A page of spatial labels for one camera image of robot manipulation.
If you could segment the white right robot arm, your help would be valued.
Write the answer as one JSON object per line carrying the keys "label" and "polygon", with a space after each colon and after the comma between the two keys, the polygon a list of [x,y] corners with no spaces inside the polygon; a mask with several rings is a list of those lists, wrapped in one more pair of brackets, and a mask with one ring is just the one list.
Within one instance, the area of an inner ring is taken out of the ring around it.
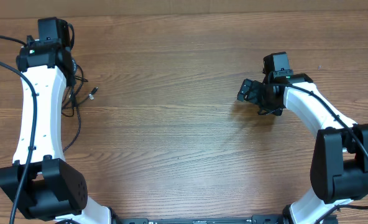
{"label": "white right robot arm", "polygon": [[259,107],[258,115],[296,114],[315,137],[311,189],[280,215],[253,215],[251,223],[337,223],[342,208],[368,210],[368,124],[339,112],[304,73],[295,74],[286,52],[263,59],[262,82],[245,79],[239,101]]}

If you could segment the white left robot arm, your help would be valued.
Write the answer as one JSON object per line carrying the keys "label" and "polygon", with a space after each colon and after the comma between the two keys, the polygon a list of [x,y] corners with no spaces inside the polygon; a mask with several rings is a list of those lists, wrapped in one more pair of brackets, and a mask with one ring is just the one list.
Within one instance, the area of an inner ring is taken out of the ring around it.
{"label": "white left robot arm", "polygon": [[119,223],[113,210],[89,195],[84,176],[70,166],[61,140],[65,88],[75,84],[73,28],[56,17],[38,21],[39,39],[28,36],[16,58],[23,106],[12,165],[0,168],[0,188],[12,211],[56,223]]}

